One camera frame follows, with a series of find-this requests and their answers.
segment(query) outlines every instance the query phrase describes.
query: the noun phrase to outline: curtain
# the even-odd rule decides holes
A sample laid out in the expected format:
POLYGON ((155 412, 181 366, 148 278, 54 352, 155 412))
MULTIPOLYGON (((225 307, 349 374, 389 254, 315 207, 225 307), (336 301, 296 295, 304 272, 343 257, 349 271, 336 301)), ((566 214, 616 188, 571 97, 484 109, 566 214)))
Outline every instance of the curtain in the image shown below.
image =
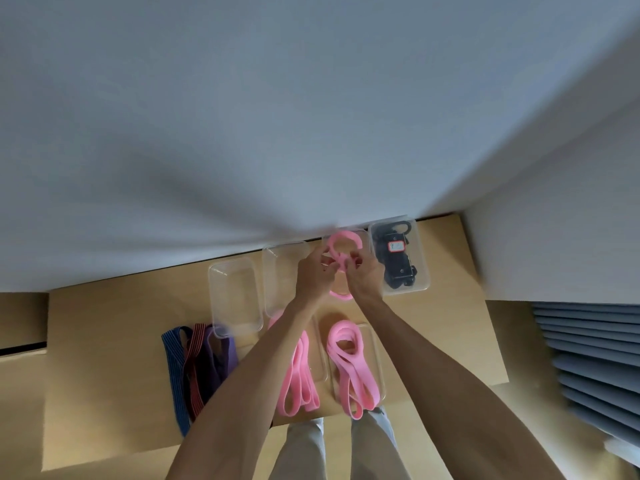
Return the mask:
POLYGON ((640 306, 532 303, 569 409, 640 448, 640 306))

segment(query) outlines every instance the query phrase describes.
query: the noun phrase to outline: pink resistance band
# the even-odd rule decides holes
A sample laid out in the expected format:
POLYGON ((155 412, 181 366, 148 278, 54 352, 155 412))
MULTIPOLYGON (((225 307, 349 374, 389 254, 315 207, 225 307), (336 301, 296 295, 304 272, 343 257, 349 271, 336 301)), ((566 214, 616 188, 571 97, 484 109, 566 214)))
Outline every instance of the pink resistance band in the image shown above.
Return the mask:
POLYGON ((326 352, 340 371, 340 402, 345 413, 354 419, 362 418, 363 411, 373 410, 380 402, 380 389, 364 359, 364 343, 359 327, 342 320, 331 327, 326 341, 326 352), (342 350, 338 342, 347 340, 355 347, 354 353, 342 350), (356 412, 351 411, 351 400, 356 412))
MULTIPOLYGON (((284 310, 281 310, 271 318, 269 328, 276 323, 283 312, 284 310)), ((311 377, 311 369, 309 369, 309 336, 306 331, 302 332, 296 350, 293 352, 291 365, 284 376, 276 408, 282 416, 295 416, 300 411, 300 406, 304 406, 305 411, 314 411, 320 407, 320 398, 311 377), (291 398, 289 411, 286 407, 287 394, 291 398)))
MULTIPOLYGON (((335 259, 335 261, 338 264, 340 264, 340 268, 338 268, 338 271, 341 271, 342 273, 346 273, 347 271, 346 261, 347 259, 350 258, 350 256, 346 253, 339 253, 338 251, 333 249, 335 242, 341 237, 345 237, 355 242, 358 249, 362 249, 362 239, 358 234, 356 234, 353 231, 341 230, 336 232, 335 234, 332 234, 331 237, 329 238, 329 241, 327 241, 327 246, 329 246, 329 254, 331 254, 331 257, 335 259)), ((351 293, 340 294, 340 293, 336 293, 335 291, 329 291, 329 294, 343 301, 348 301, 350 299, 353 299, 351 293)))

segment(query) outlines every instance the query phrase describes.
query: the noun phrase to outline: forearm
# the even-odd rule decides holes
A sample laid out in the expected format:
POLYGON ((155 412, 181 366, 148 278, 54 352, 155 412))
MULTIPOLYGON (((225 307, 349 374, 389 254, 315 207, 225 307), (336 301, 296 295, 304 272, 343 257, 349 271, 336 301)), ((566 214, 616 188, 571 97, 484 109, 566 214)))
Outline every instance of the forearm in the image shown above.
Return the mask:
POLYGON ((489 387, 381 299, 357 301, 455 480, 563 478, 528 428, 489 387))
POLYGON ((251 479, 298 339, 312 310, 293 300, 192 425, 167 476, 251 479))

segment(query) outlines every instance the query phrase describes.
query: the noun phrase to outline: black electronic device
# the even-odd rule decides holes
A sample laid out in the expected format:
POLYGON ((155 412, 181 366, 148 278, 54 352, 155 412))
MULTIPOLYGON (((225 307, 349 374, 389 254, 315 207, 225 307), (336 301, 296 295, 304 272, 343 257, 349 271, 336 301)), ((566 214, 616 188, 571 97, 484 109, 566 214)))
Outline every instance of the black electronic device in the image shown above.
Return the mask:
POLYGON ((376 258, 385 265, 385 281, 394 290, 400 286, 413 286, 415 275, 418 274, 406 253, 409 244, 406 235, 410 231, 411 222, 398 221, 378 225, 371 236, 376 258))

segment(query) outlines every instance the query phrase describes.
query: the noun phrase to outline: wooden tabletop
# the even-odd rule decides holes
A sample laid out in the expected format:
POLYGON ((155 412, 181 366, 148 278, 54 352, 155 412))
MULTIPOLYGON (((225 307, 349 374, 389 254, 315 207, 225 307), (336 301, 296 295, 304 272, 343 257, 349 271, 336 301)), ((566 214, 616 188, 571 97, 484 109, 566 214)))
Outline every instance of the wooden tabletop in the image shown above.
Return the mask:
MULTIPOLYGON (((507 382, 460 218, 452 215, 421 221, 418 229, 431 285, 425 291, 385 300, 420 334, 486 384, 507 382)), ((255 265, 262 294, 260 251, 245 256, 255 265)), ((231 258, 51 292, 45 470, 180 443, 160 335, 178 325, 211 322, 207 270, 212 263, 227 259, 231 258)), ((366 322, 354 302, 327 299, 316 313, 323 340, 330 325, 343 317, 366 322)), ((238 340, 238 347, 254 339, 238 340)), ((384 349, 379 350, 385 402, 406 399, 393 364, 384 349)), ((295 420, 343 414, 333 398, 331 377, 316 386, 321 408, 295 420)), ((275 422, 281 424, 285 419, 275 422)))

